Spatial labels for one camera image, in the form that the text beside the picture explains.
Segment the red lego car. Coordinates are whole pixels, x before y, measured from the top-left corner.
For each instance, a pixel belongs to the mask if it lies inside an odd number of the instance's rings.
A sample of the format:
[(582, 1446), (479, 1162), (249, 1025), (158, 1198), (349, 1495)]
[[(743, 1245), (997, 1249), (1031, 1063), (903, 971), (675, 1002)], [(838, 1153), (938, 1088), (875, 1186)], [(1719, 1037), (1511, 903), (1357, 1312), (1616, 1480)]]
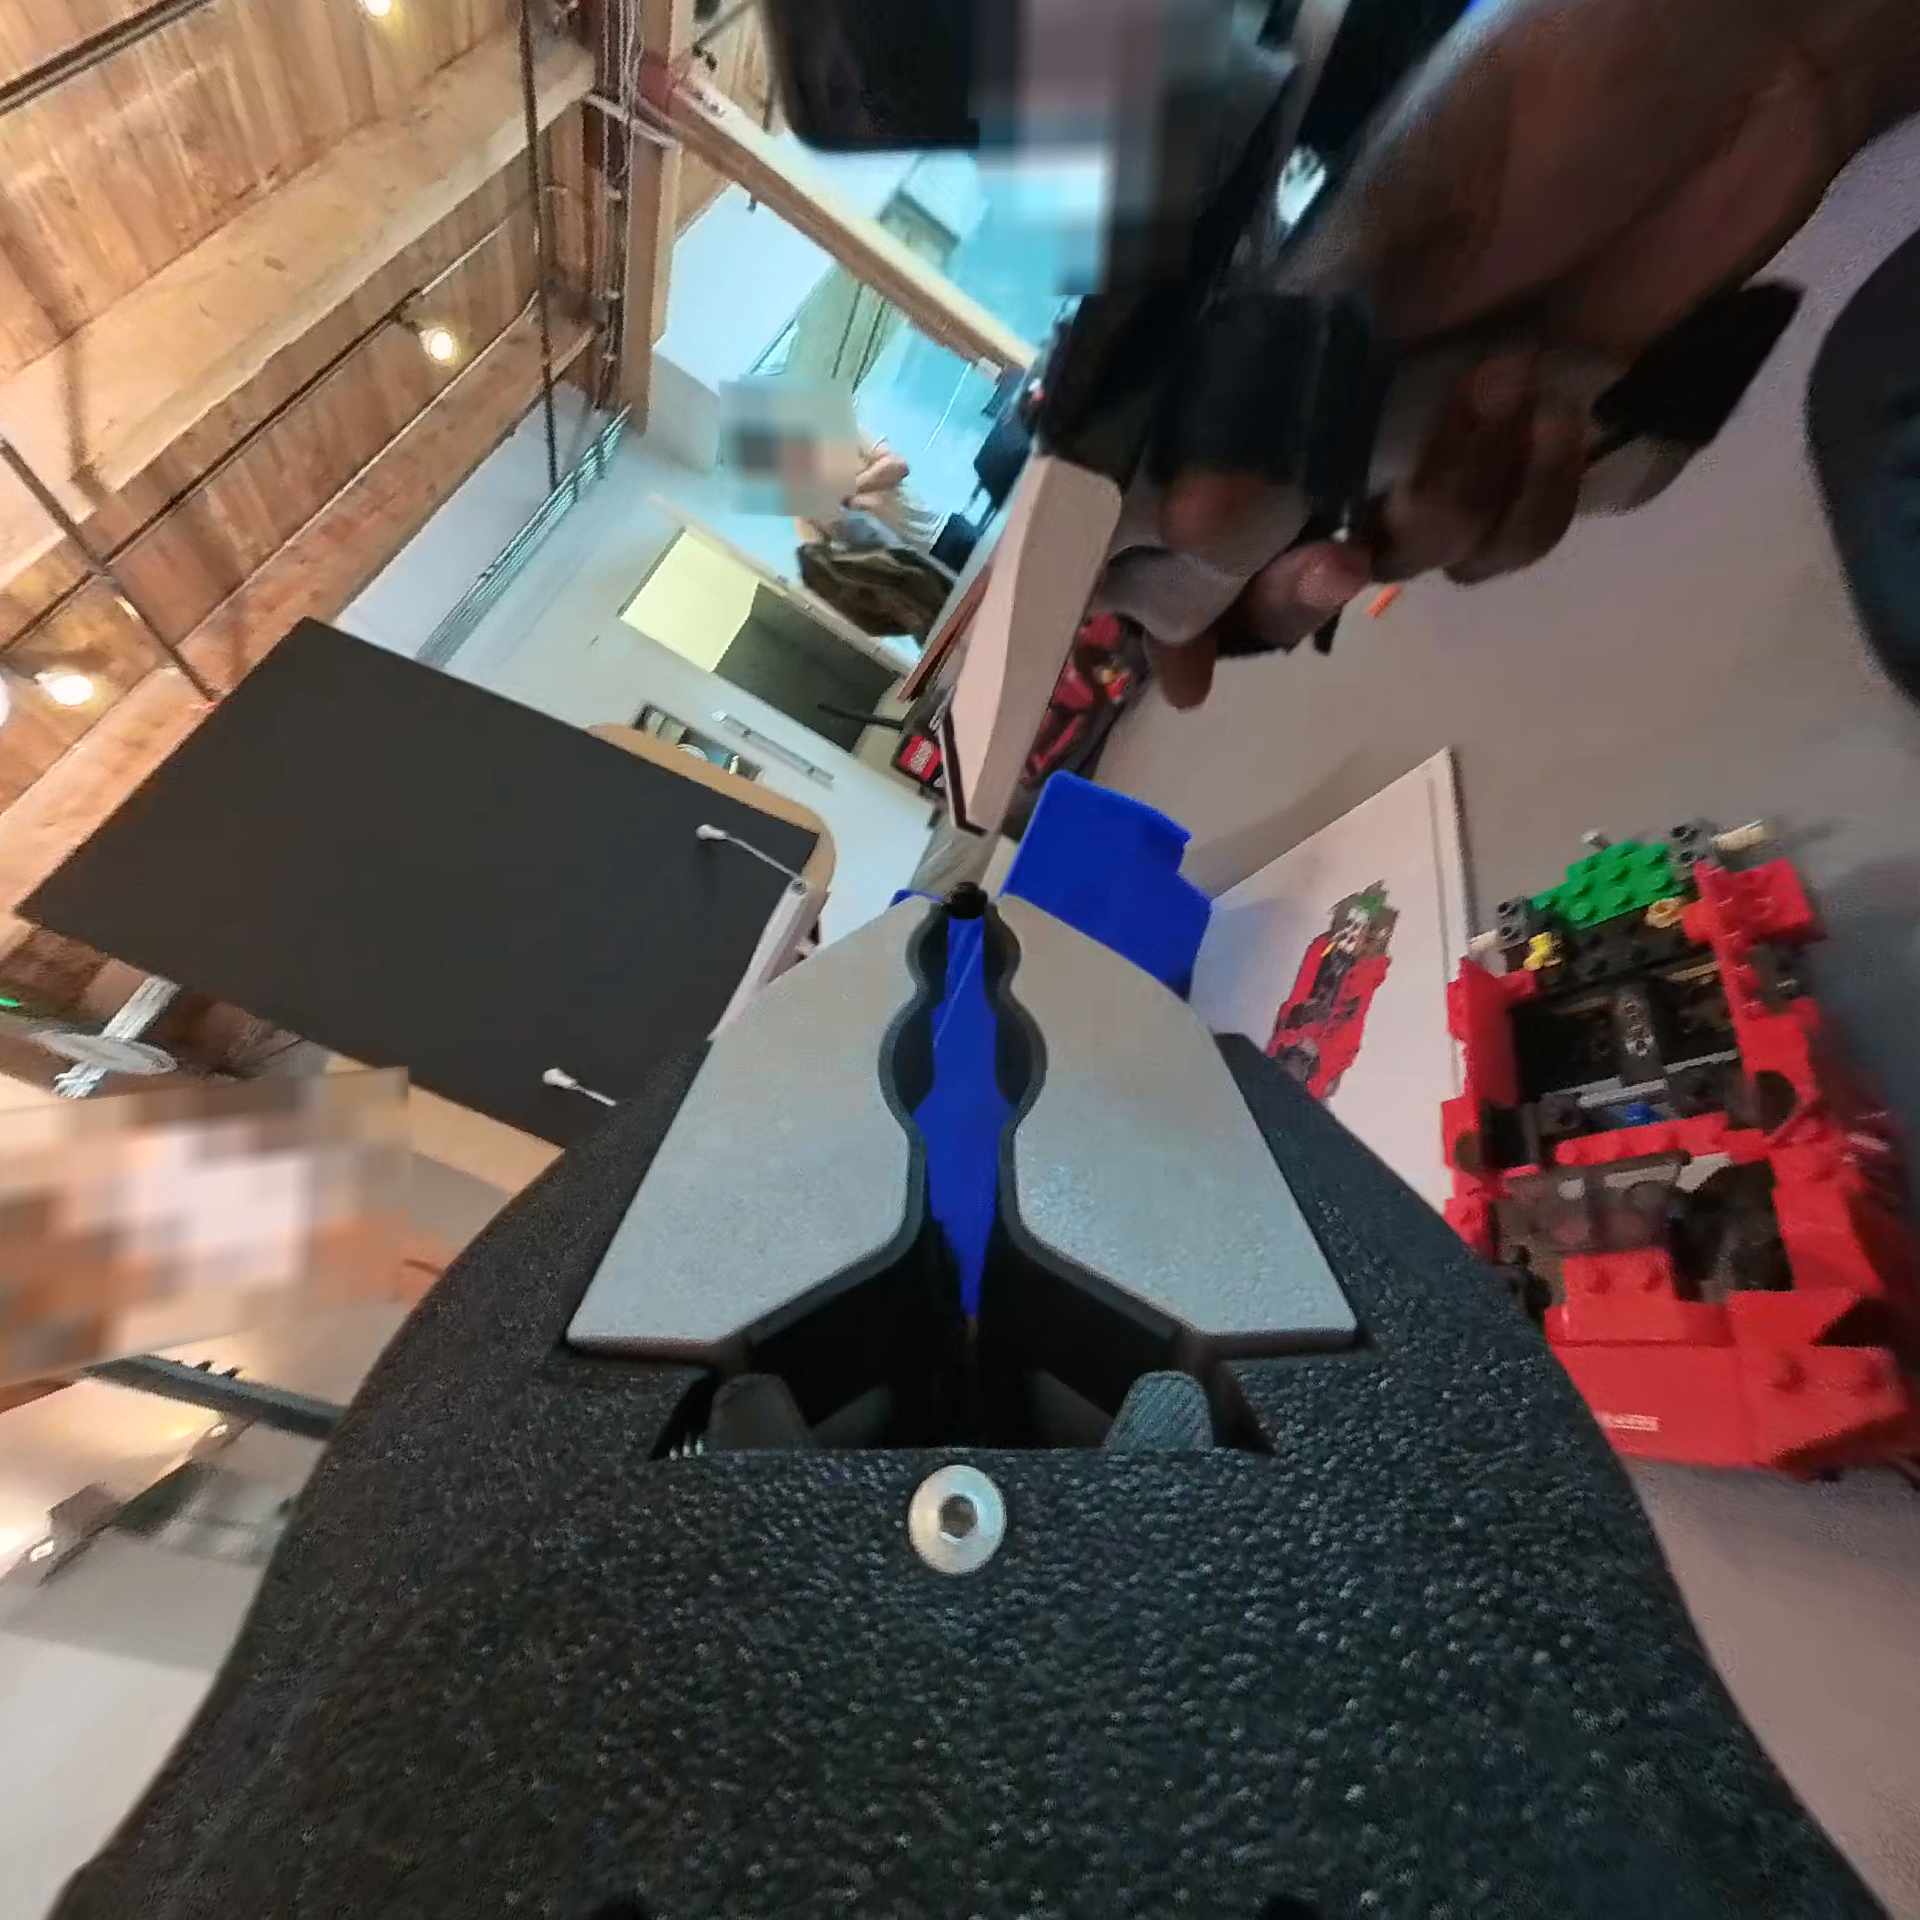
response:
[(1917, 1226), (1894, 1117), (1809, 982), (1763, 822), (1608, 843), (1499, 903), (1447, 987), (1447, 1221), (1618, 1454), (1917, 1486)]

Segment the lego instruction booklet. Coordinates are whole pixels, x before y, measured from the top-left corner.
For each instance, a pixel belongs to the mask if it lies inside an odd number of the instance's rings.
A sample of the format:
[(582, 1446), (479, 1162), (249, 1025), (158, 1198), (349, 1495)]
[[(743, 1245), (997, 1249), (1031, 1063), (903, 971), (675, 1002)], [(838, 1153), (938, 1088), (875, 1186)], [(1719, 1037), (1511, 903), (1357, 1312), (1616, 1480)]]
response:
[(1449, 982), (1470, 936), (1441, 752), (1215, 899), (1189, 999), (1443, 1209), (1443, 1107), (1464, 1088)]

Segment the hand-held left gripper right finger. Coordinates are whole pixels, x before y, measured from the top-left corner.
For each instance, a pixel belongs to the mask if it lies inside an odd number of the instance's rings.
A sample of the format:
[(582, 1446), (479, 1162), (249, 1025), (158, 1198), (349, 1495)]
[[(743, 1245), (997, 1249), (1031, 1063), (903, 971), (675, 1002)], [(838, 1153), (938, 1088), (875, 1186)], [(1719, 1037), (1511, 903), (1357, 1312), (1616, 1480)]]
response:
[(1022, 1247), (1211, 1353), (1352, 1347), (1357, 1310), (1203, 1016), (1029, 899), (994, 925)]

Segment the blue plastic storage bin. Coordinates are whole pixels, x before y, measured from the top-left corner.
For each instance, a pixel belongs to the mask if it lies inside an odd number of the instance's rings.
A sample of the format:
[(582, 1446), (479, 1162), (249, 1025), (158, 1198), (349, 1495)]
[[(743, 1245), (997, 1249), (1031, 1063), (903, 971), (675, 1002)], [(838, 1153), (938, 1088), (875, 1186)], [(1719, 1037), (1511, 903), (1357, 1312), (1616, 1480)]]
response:
[[(1177, 997), (1194, 979), (1211, 899), (1184, 875), (1187, 826), (1077, 775), (1054, 775), (1008, 867), (1003, 893), (1040, 906)], [(918, 1106), (928, 1209), (967, 1319), (976, 1319), (1000, 1206), (1000, 1143), (1015, 1103), (997, 1077), (989, 989), (989, 906), (947, 919), (944, 994), (930, 1019), (933, 1079)]]

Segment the lego set box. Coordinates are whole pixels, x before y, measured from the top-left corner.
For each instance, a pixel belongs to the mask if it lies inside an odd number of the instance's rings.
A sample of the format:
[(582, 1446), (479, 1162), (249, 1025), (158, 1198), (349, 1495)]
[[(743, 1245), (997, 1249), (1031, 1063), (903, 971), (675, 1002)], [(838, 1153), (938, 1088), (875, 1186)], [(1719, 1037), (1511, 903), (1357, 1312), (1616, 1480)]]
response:
[[(1142, 626), (1126, 615), (1088, 615), (1074, 635), (1038, 730), (1026, 746), (1015, 798), (1031, 801), (1057, 773), (1083, 775), (1102, 753), (1107, 736), (1127, 712), (1151, 675)], [(939, 725), (951, 705), (958, 671), (933, 680), (896, 725), (890, 767), (919, 791), (947, 791)]]

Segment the black display board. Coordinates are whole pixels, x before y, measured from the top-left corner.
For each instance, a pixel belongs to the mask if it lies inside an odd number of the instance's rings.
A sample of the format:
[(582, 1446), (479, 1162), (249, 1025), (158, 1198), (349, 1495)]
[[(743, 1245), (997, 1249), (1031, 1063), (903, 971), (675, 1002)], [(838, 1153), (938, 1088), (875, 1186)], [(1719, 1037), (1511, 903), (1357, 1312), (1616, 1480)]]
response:
[(319, 618), (22, 917), (565, 1149), (691, 1056), (825, 830)]

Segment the white board holder bar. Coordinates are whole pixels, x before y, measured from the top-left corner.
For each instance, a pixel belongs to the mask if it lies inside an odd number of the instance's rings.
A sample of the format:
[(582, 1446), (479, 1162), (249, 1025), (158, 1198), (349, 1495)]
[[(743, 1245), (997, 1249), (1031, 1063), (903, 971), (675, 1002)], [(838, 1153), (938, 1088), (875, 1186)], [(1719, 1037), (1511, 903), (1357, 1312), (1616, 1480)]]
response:
[(753, 958), (727, 999), (723, 1014), (717, 1019), (710, 1039), (721, 1039), (721, 1034), (743, 1016), (743, 1013), (781, 977), (781, 973), (803, 960), (821, 921), (825, 899), (829, 888), (806, 880), (792, 880), (782, 888), (776, 899), (776, 909), (760, 931)]

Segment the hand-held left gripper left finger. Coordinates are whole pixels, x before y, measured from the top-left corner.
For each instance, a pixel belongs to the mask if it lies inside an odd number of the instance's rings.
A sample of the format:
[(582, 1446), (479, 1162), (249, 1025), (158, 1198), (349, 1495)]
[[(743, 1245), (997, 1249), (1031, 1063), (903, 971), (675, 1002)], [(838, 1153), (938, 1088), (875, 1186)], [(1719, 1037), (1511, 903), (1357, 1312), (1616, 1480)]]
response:
[(919, 1103), (951, 913), (926, 896), (799, 962), (712, 1042), (568, 1322), (576, 1353), (919, 1341), (955, 1307)]

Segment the person's right hand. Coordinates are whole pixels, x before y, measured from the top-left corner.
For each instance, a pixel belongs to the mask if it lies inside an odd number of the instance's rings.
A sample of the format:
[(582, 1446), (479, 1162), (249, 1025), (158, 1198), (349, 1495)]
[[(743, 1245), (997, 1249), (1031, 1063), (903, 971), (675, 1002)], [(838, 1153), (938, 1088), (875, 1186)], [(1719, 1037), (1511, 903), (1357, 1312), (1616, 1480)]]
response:
[(1224, 643), (1290, 651), (1371, 586), (1477, 586), (1577, 513), (1587, 409), (1561, 358), (1635, 361), (1806, 229), (1918, 99), (1907, 2), (1566, 2), (1472, 8), (1383, 110), (1293, 258), (1369, 297), (1405, 344), (1479, 333), (1417, 463), (1354, 535), (1266, 563), (1187, 642), (1151, 642), (1175, 710)]

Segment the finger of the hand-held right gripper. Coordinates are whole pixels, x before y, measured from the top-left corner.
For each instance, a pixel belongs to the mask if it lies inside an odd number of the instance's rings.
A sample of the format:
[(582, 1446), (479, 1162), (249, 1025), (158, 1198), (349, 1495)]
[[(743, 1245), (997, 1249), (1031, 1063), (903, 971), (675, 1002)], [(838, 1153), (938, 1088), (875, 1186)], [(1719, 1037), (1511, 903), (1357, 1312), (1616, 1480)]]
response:
[(1031, 457), (983, 571), (944, 712), (953, 830), (1002, 826), (1072, 642), (1107, 567), (1121, 488), (1050, 453)]

